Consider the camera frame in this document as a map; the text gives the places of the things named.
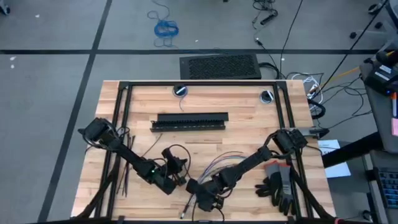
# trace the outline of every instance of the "wooden board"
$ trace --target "wooden board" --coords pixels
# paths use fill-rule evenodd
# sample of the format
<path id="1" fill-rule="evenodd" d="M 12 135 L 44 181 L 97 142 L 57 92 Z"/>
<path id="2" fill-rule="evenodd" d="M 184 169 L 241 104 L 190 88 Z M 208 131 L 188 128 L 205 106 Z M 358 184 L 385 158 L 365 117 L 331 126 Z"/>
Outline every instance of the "wooden board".
<path id="1" fill-rule="evenodd" d="M 302 82 L 287 81 L 287 85 L 295 125 L 313 126 Z M 103 83 L 96 110 L 97 117 L 111 121 L 117 87 L 117 81 Z M 275 103 L 265 105 L 259 101 L 259 94 L 264 89 L 272 90 L 269 86 L 190 86 L 188 95 L 181 101 L 182 111 L 179 107 L 180 99 L 172 94 L 172 86 L 135 86 L 127 122 L 132 134 L 136 136 L 133 150 L 142 155 L 159 138 L 160 133 L 152 133 L 149 130 L 150 121 L 156 120 L 158 113 L 228 112 L 229 121 L 226 122 L 226 130 L 163 133 L 146 157 L 161 157 L 160 153 L 166 147 L 171 144 L 181 144 L 192 155 L 189 173 L 196 179 L 216 156 L 224 152 L 241 151 L 244 155 L 251 155 L 264 143 L 270 133 L 279 128 Z M 282 92 L 280 97 L 285 123 L 288 124 Z M 123 113 L 124 100 L 121 104 L 119 121 Z M 310 145 L 318 147 L 316 140 L 308 139 L 308 141 Z M 273 142 L 269 147 L 277 150 Z M 186 152 L 177 147 L 173 147 L 172 152 L 178 157 L 187 157 Z M 72 216 L 78 215 L 98 190 L 104 155 L 105 151 L 100 149 L 90 149 L 87 152 Z M 239 159 L 228 160 L 219 166 L 239 161 Z M 303 163 L 309 189 L 326 211 L 335 215 L 320 153 L 306 147 L 303 150 Z M 271 205 L 269 197 L 259 198 L 254 193 L 254 185 L 260 184 L 266 177 L 265 164 L 244 175 L 232 195 L 225 200 L 223 213 L 226 220 L 286 220 L 286 217 L 278 212 L 278 208 Z M 300 207 L 305 216 L 307 213 L 301 191 L 299 195 Z M 156 186 L 147 184 L 132 170 L 129 176 L 128 196 L 122 196 L 121 191 L 116 196 L 113 218 L 117 219 L 119 215 L 124 215 L 127 220 L 179 220 L 189 196 L 190 194 L 185 191 L 185 185 L 177 187 L 171 195 L 166 195 Z M 105 196 L 103 212 L 107 199 Z M 191 214 L 192 208 L 188 210 L 185 219 L 190 220 Z M 220 219 L 221 215 L 217 210 L 211 213 L 198 208 L 195 210 L 195 220 Z"/>

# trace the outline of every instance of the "power cord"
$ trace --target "power cord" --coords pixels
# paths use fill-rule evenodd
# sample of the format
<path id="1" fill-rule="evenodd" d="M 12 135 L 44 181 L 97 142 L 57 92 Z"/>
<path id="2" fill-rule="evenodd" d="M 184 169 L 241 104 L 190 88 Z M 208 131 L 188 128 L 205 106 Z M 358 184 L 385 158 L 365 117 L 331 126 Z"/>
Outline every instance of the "power cord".
<path id="1" fill-rule="evenodd" d="M 299 11 L 300 11 L 300 9 L 301 9 L 301 5 L 302 5 L 302 4 L 303 4 L 303 0 L 301 0 L 301 1 L 300 1 L 300 4 L 298 5 L 297 11 L 296 11 L 296 15 L 294 15 L 292 24 L 290 25 L 289 31 L 288 31 L 288 33 L 287 33 L 287 37 L 286 37 L 284 46 L 282 47 L 282 51 L 280 52 L 280 61 L 279 61 L 279 70 L 280 70 L 280 72 L 282 72 L 282 58 L 283 58 L 284 50 L 285 50 L 287 41 L 289 40 L 290 32 L 292 31 L 294 22 L 296 21 L 297 15 L 299 14 Z"/>
<path id="2" fill-rule="evenodd" d="M 259 40 L 259 38 L 258 38 L 258 37 L 255 38 L 254 41 L 255 41 L 255 43 L 256 43 L 258 46 L 262 47 L 262 48 L 265 50 L 265 52 L 266 52 L 266 53 L 268 54 L 268 56 L 271 58 L 272 63 L 274 63 L 274 64 L 272 65 L 272 64 L 269 63 L 269 62 L 262 62 L 262 63 L 259 63 L 259 66 L 260 66 L 260 67 L 271 68 L 271 69 L 275 70 L 275 71 L 276 71 L 276 78 L 275 78 L 275 79 L 277 79 L 277 80 L 278 80 L 278 79 L 281 79 L 282 77 L 283 77 L 284 79 L 286 79 L 286 76 L 285 76 L 282 72 L 280 72 L 280 70 L 278 69 L 278 67 L 277 67 L 277 65 L 276 65 L 276 63 L 275 63 L 274 58 L 273 58 L 272 55 L 268 52 L 268 50 L 264 47 L 264 44 L 262 44 L 262 42 Z"/>

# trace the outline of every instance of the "glove pair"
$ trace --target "glove pair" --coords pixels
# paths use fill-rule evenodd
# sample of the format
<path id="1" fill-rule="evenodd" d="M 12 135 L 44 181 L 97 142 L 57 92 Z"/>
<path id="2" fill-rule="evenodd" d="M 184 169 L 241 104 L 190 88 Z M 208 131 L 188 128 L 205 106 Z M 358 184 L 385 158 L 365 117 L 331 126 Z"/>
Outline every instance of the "glove pair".
<path id="1" fill-rule="evenodd" d="M 264 184 L 255 185 L 257 188 L 256 194 L 259 197 L 271 196 L 272 205 L 279 206 L 279 212 L 287 215 L 292 208 L 292 215 L 295 215 L 290 183 L 290 166 L 274 161 L 266 165 L 266 174 L 267 178 L 262 181 Z"/>

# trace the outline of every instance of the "glove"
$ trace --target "glove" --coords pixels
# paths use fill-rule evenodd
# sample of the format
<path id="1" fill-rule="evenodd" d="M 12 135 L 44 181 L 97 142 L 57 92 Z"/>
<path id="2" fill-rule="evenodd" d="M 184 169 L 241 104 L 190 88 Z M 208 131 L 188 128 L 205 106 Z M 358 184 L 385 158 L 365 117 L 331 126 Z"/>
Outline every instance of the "glove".
<path id="1" fill-rule="evenodd" d="M 279 212 L 287 215 L 292 207 L 292 215 L 295 215 L 295 207 L 293 204 L 292 186 L 290 182 L 290 166 L 281 164 L 279 166 L 280 179 L 282 181 L 282 190 L 280 191 Z"/>
<path id="2" fill-rule="evenodd" d="M 280 190 L 282 188 L 282 182 L 280 180 L 279 164 L 275 161 L 269 165 L 266 165 L 266 174 L 262 182 L 264 184 L 255 185 L 256 194 L 259 197 L 267 197 L 271 195 L 271 202 L 273 206 L 279 205 Z"/>

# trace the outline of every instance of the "black metal frame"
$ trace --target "black metal frame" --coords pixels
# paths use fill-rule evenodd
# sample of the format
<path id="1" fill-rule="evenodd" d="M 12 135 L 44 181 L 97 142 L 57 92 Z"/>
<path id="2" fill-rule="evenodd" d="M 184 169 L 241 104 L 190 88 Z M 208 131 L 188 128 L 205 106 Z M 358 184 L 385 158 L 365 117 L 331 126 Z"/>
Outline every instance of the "black metal frame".
<path id="1" fill-rule="evenodd" d="M 161 82 L 151 82 L 151 81 L 120 82 L 119 87 L 118 87 L 118 95 L 116 97 L 116 104 L 115 104 L 115 108 L 114 108 L 112 124 L 114 126 L 117 125 L 120 104 L 121 104 L 121 100 L 122 100 L 123 91 L 125 89 L 127 89 L 127 97 L 126 97 L 123 119 L 122 119 L 122 124 L 121 124 L 121 127 L 124 127 L 124 128 L 127 125 L 129 106 L 131 103 L 132 89 L 134 86 L 173 86 L 176 84 L 184 84 L 187 86 L 204 86 L 204 85 L 205 86 L 271 86 L 274 91 L 274 98 L 275 98 L 278 119 L 279 119 L 279 126 L 280 126 L 280 128 L 286 128 L 285 122 L 284 122 L 284 117 L 283 117 L 283 112 L 282 112 L 282 106 L 280 103 L 280 96 L 279 96 L 279 88 L 280 88 L 284 94 L 287 117 L 289 119 L 289 126 L 290 126 L 290 128 L 295 127 L 293 112 L 292 112 L 292 107 L 290 105 L 290 99 L 289 99 L 289 93 L 287 90 L 286 81 L 263 81 L 263 82 L 262 81 L 254 81 L 253 82 L 253 81 L 245 81 L 245 80 L 240 80 L 239 82 L 228 81 L 228 80 L 225 80 L 225 81 L 223 81 L 223 80 L 220 80 L 220 81 L 211 81 L 211 80 L 189 81 L 189 80 L 187 80 L 187 81 L 161 81 Z M 111 163 L 111 156 L 112 156 L 112 153 L 109 151 L 106 151 L 100 185 L 104 184 L 107 176 L 109 175 L 108 172 L 109 172 L 109 166 Z M 300 152 L 296 152 L 295 156 L 297 158 L 297 166 L 298 166 L 298 172 L 300 174 L 300 177 L 303 179 L 304 183 L 307 184 L 307 181 L 305 180 L 305 171 L 304 171 L 303 162 L 302 162 Z M 114 200 L 115 200 L 115 196 L 116 196 L 116 185 L 117 185 L 118 175 L 119 175 L 120 160 L 121 160 L 120 156 L 116 156 L 116 159 L 115 159 L 112 171 L 111 171 L 111 172 L 116 172 L 116 173 L 113 175 L 113 181 L 112 181 L 112 185 L 111 185 L 111 191 L 110 191 L 109 201 L 108 201 L 108 206 L 107 206 L 107 211 L 106 211 L 107 218 L 112 218 L 112 214 L 113 214 Z M 287 163 L 292 164 L 292 158 L 288 158 Z M 302 214 L 300 211 L 299 198 L 297 195 L 297 188 L 296 188 L 296 184 L 294 183 L 293 180 L 292 180 L 292 190 L 293 190 L 292 194 L 295 199 L 294 200 L 295 207 L 297 208 L 296 217 L 301 218 Z M 100 198 L 98 205 L 96 206 L 96 209 L 95 209 L 95 215 L 94 215 L 95 218 L 101 217 L 102 204 L 103 204 L 103 198 Z M 307 210 L 308 217 L 313 218 L 312 208 L 307 199 L 305 199 L 305 207 Z M 136 222 L 140 222 L 140 223 L 159 223 L 159 222 L 161 222 L 161 223 L 175 223 L 175 222 L 185 223 L 188 221 L 143 221 L 143 220 L 141 220 L 141 221 L 124 221 L 123 223 L 136 223 Z M 228 223 L 264 223 L 264 221 L 261 221 L 261 222 L 225 221 L 225 222 L 228 222 Z M 285 223 L 285 222 L 279 222 L 279 221 L 266 221 L 266 222 L 267 223 L 275 223 L 275 224 Z"/>

